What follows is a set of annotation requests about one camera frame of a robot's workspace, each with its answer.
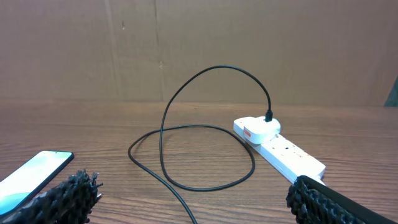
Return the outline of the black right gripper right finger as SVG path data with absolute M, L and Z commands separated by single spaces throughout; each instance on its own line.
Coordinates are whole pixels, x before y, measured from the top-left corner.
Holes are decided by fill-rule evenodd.
M 299 224 L 397 224 L 305 175 L 289 187 L 286 202 Z

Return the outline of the Samsung Galaxy smartphone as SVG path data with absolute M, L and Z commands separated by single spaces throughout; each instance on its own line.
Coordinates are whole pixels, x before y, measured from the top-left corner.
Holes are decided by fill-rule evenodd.
M 1 216 L 11 213 L 40 192 L 74 154 L 67 151 L 41 151 L 1 181 Z

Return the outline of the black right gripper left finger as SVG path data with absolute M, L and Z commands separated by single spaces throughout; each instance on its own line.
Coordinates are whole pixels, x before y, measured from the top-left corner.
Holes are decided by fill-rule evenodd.
M 1 219 L 1 224 L 86 224 L 100 199 L 98 173 L 79 170 Z

